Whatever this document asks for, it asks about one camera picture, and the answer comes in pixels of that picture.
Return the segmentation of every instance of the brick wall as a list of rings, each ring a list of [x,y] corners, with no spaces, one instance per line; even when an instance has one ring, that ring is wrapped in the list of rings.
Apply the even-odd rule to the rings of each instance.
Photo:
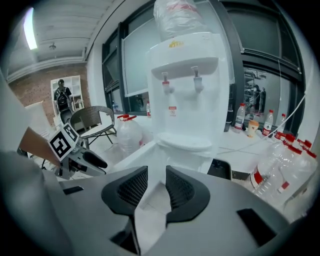
[[[43,101],[46,117],[54,124],[54,108],[51,98],[50,81],[57,78],[80,75],[84,106],[90,106],[86,64],[69,64],[43,69],[26,75],[9,84],[10,88],[24,106]]]

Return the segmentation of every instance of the black window frame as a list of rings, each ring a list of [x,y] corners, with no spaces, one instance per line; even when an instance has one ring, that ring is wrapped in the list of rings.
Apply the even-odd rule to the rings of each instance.
[[[103,75],[103,88],[104,88],[104,97],[105,97],[105,102],[106,102],[106,105],[108,108],[112,108],[112,102],[113,102],[113,94],[112,92],[117,90],[117,89],[120,89],[120,77],[122,76],[122,74],[119,72],[119,79],[114,81],[113,83],[111,84],[106,84],[106,81],[105,81],[105,70],[104,70],[104,66],[105,66],[105,63],[108,62],[111,58],[114,58],[114,56],[116,56],[117,60],[118,60],[118,69],[119,69],[119,50],[118,49],[121,49],[121,47],[119,47],[119,42],[117,44],[117,47],[110,51],[110,43],[118,36],[118,29],[116,29],[112,34],[111,36],[108,38],[108,40],[102,45],[102,75]],[[118,111],[118,112],[115,112],[116,115],[122,115],[122,114],[125,114],[126,111],[125,111],[125,108],[124,108],[124,103],[122,101],[122,97],[121,97],[121,106],[122,106],[122,109],[124,111]]]
[[[232,0],[209,0],[211,5],[215,9],[222,26],[225,30],[226,36],[229,41],[233,69],[234,69],[234,80],[235,84],[233,85],[233,113],[235,113],[240,105],[244,101],[244,91],[245,91],[245,73],[244,67],[259,69],[269,73],[273,73],[277,76],[281,74],[281,77],[286,78],[291,81],[290,86],[290,100],[288,106],[288,114],[290,115],[293,110],[296,108],[300,100],[302,99],[306,87],[306,78],[305,71],[302,61],[302,55],[296,41],[296,38],[293,35],[293,32],[288,25],[287,21],[277,9],[277,7],[272,3],[272,1],[257,1],[257,4],[252,4],[252,2],[246,2],[243,0],[232,1]],[[265,6],[260,2],[269,3],[270,6]],[[246,10],[250,12],[257,12],[259,14],[265,13],[267,16],[273,16],[282,22],[285,26],[290,39],[293,43],[295,53],[297,55],[298,66],[295,66],[291,62],[282,59],[278,56],[268,54],[266,52],[261,52],[255,49],[243,48],[240,37],[238,35],[237,29],[233,24],[232,18],[228,14],[229,10]],[[299,126],[302,122],[303,113],[305,108],[305,102],[303,102],[297,111],[293,114],[291,119],[289,119],[285,125],[285,130],[294,135],[297,135]]]
[[[288,114],[290,115],[295,109],[299,101],[302,99],[306,87],[306,78],[305,71],[302,61],[302,55],[294,37],[294,34],[281,14],[276,5],[270,0],[257,0],[256,3],[243,1],[232,1],[232,0],[208,0],[208,2],[214,8],[218,18],[221,21],[222,27],[225,31],[227,40],[229,42],[232,62],[233,62],[233,71],[234,71],[234,84],[230,85],[230,96],[229,103],[232,105],[233,109],[233,119],[232,124],[234,125],[237,109],[240,103],[244,102],[244,90],[245,90],[245,72],[244,67],[255,68],[262,71],[266,71],[275,75],[280,75],[281,77],[291,81],[290,89],[290,100],[288,107]],[[143,4],[140,8],[134,11],[130,16],[128,16],[123,22],[118,24],[117,29],[112,33],[109,39],[103,44],[102,56],[103,61],[105,62],[110,56],[110,43],[112,40],[117,37],[117,48],[116,51],[118,59],[118,71],[119,71],[119,81],[118,88],[120,90],[121,103],[123,112],[118,112],[119,114],[130,114],[135,116],[146,116],[146,112],[131,112],[129,98],[125,97],[125,87],[124,87],[124,77],[123,77],[123,63],[122,63],[122,40],[126,38],[129,34],[129,24],[135,20],[137,17],[142,15],[144,12],[148,11],[150,8],[153,8],[155,0],[150,0],[149,2]],[[233,24],[232,18],[228,14],[228,8],[234,10],[241,10],[245,8],[251,12],[258,12],[259,14],[265,13],[267,16],[275,17],[283,26],[285,26],[288,31],[289,37],[293,43],[294,49],[297,55],[298,66],[295,66],[291,62],[282,59],[281,57],[274,56],[262,51],[255,49],[243,48],[241,44],[240,37],[238,35],[237,29]],[[278,31],[279,40],[281,40],[280,32]],[[105,87],[106,93],[110,93],[117,88],[113,87],[114,84]],[[301,124],[303,113],[304,113],[305,103],[303,102],[299,109],[295,112],[293,117],[287,122],[285,130],[296,135],[298,133],[299,126]]]

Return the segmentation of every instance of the ceiling light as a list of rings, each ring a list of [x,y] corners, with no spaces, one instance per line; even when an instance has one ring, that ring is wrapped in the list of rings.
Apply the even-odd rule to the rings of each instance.
[[[26,12],[24,23],[23,23],[25,38],[30,50],[37,48],[37,43],[36,43],[35,34],[34,34],[34,26],[33,26],[33,13],[34,13],[34,9],[30,8]]]

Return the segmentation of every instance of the yellow sticker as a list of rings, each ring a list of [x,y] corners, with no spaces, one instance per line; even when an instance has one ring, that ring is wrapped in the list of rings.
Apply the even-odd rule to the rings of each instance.
[[[183,46],[184,42],[181,41],[172,41],[172,43],[169,44],[169,48],[174,48],[178,46]]]

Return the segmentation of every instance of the window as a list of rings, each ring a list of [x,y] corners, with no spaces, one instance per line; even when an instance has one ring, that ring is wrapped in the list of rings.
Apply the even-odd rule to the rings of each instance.
[[[112,108],[115,103],[120,113],[146,115],[146,52],[161,42],[154,2],[147,2],[120,22],[102,48],[106,104]],[[295,109],[305,84],[297,43],[280,11],[271,1],[262,0],[195,3],[204,23],[221,35],[225,45],[229,107],[236,112],[245,102],[246,119],[253,116],[261,124],[272,109],[273,124],[279,125],[281,115]],[[303,106],[286,123],[287,131],[298,131],[302,110]]]
[[[277,20],[271,16],[247,10],[228,12],[242,46],[279,57]]]
[[[106,87],[119,80],[118,59],[116,53],[113,53],[112,56],[103,63],[103,77]]]
[[[147,92],[129,97],[130,112],[146,112],[147,101],[149,101]]]
[[[264,123],[273,110],[273,125],[281,123],[282,114],[288,116],[290,81],[259,69],[244,68],[245,119]]]
[[[113,33],[102,47],[102,55],[106,55],[102,62],[103,86],[106,106],[113,109],[115,114],[122,114],[123,101],[119,86],[118,35]]]

